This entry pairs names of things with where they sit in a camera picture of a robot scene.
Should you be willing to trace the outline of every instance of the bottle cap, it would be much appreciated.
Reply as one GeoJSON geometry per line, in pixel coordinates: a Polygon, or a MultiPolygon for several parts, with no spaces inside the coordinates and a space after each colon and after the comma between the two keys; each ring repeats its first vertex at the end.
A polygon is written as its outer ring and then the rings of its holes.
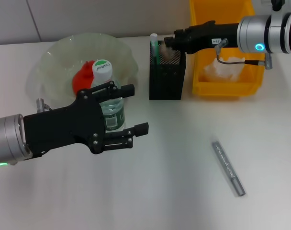
{"type": "Polygon", "coordinates": [[[157,34],[151,34],[150,35],[150,40],[152,43],[157,42],[157,34]]]}
{"type": "Polygon", "coordinates": [[[95,82],[104,83],[112,79],[112,64],[107,60],[97,60],[92,65],[95,82]]]}

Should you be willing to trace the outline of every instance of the pen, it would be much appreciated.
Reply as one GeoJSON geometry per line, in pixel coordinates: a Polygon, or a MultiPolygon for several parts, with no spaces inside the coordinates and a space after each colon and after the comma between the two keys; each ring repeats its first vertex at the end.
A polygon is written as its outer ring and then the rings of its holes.
{"type": "Polygon", "coordinates": [[[244,196],[246,192],[244,191],[231,163],[229,162],[222,146],[218,141],[212,142],[213,149],[219,159],[219,162],[223,166],[228,178],[230,179],[232,185],[234,186],[238,196],[244,196]]]}
{"type": "Polygon", "coordinates": [[[158,40],[157,40],[157,34],[151,34],[151,48],[152,48],[152,56],[154,60],[156,61],[156,64],[159,65],[159,47],[158,47],[158,40]]]}

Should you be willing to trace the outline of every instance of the red cloth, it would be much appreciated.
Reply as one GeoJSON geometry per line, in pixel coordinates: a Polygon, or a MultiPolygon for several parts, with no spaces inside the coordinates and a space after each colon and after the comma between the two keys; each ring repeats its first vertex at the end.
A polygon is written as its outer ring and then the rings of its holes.
{"type": "Polygon", "coordinates": [[[92,65],[94,61],[86,61],[80,71],[78,71],[72,80],[72,89],[75,95],[82,89],[90,89],[94,79],[92,65]]]}

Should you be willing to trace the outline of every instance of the silver marker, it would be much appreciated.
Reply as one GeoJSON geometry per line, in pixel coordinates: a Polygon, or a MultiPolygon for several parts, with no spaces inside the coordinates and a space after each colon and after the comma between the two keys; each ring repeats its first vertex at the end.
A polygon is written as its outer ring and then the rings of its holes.
{"type": "Polygon", "coordinates": [[[232,185],[234,186],[238,196],[244,196],[246,192],[244,191],[230,161],[228,160],[222,146],[218,141],[215,141],[212,143],[213,149],[222,165],[224,168],[228,178],[230,179],[232,185]]]}

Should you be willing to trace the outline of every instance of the robotic arm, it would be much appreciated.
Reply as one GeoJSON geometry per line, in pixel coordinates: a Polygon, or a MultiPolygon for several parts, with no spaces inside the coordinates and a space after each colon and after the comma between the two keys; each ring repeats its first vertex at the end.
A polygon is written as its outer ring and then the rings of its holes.
{"type": "Polygon", "coordinates": [[[94,154],[132,148],[133,136],[148,134],[148,123],[105,133],[100,103],[133,95],[133,85],[118,89],[110,81],[79,91],[74,103],[67,107],[51,110],[39,99],[37,114],[0,118],[0,166],[42,157],[49,150],[74,143],[87,145],[94,154]]]}
{"type": "Polygon", "coordinates": [[[244,64],[265,65],[270,69],[270,54],[291,53],[291,13],[284,13],[285,0],[271,0],[272,15],[248,16],[240,23],[190,26],[176,30],[175,37],[166,37],[166,47],[194,54],[206,48],[238,47],[244,53],[266,53],[266,63],[247,60],[244,64]]]}

